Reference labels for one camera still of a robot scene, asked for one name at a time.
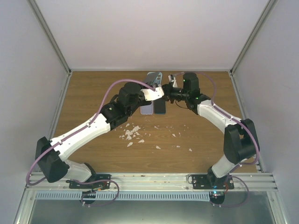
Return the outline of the phone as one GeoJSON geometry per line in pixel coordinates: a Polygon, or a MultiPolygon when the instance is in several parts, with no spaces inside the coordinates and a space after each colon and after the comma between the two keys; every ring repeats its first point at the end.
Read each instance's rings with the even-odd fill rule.
{"type": "Polygon", "coordinates": [[[154,106],[153,103],[149,105],[144,105],[140,107],[140,113],[141,115],[152,115],[154,113],[154,106]]]}
{"type": "Polygon", "coordinates": [[[148,72],[143,82],[150,86],[158,86],[162,82],[162,72],[148,72]]]}

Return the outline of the black smartphone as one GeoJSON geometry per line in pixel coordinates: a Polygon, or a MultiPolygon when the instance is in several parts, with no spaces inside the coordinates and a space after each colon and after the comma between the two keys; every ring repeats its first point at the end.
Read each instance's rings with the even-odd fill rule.
{"type": "Polygon", "coordinates": [[[154,113],[166,114],[166,104],[164,99],[160,98],[154,101],[154,113]]]}

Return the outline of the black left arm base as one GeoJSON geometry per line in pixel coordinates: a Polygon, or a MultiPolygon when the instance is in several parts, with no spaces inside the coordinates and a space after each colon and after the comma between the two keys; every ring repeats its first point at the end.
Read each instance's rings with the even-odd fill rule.
{"type": "Polygon", "coordinates": [[[93,174],[83,184],[74,180],[67,180],[70,189],[109,189],[110,188],[110,174],[93,174]]]}

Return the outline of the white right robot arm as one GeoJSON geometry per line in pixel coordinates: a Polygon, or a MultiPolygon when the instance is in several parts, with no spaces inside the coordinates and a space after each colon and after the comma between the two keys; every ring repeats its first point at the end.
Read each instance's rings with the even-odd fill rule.
{"type": "Polygon", "coordinates": [[[228,174],[243,165],[254,165],[260,156],[260,147],[254,122],[240,119],[220,108],[213,97],[201,93],[196,73],[182,72],[183,87],[179,88],[176,74],[168,76],[163,85],[164,98],[171,103],[184,101],[187,109],[207,119],[224,134],[223,156],[207,171],[207,184],[219,188],[228,174]]]}

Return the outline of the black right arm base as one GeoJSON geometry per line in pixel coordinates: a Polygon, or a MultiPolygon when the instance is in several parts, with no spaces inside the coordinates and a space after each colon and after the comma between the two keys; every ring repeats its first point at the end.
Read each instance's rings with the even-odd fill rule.
{"type": "Polygon", "coordinates": [[[192,184],[193,189],[226,190],[235,188],[232,177],[228,177],[228,175],[216,178],[212,174],[190,174],[186,180],[192,184]]]}

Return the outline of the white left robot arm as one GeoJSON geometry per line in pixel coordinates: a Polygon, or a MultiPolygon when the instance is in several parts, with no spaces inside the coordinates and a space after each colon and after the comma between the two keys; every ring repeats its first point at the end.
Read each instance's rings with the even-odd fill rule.
{"type": "Polygon", "coordinates": [[[80,182],[90,189],[96,184],[96,172],[88,163],[77,163],[69,157],[83,145],[125,123],[140,106],[148,105],[164,95],[160,85],[150,86],[140,81],[125,79],[125,85],[116,100],[102,103],[98,111],[87,121],[69,132],[37,141],[35,162],[49,183],[63,178],[80,182]]]}

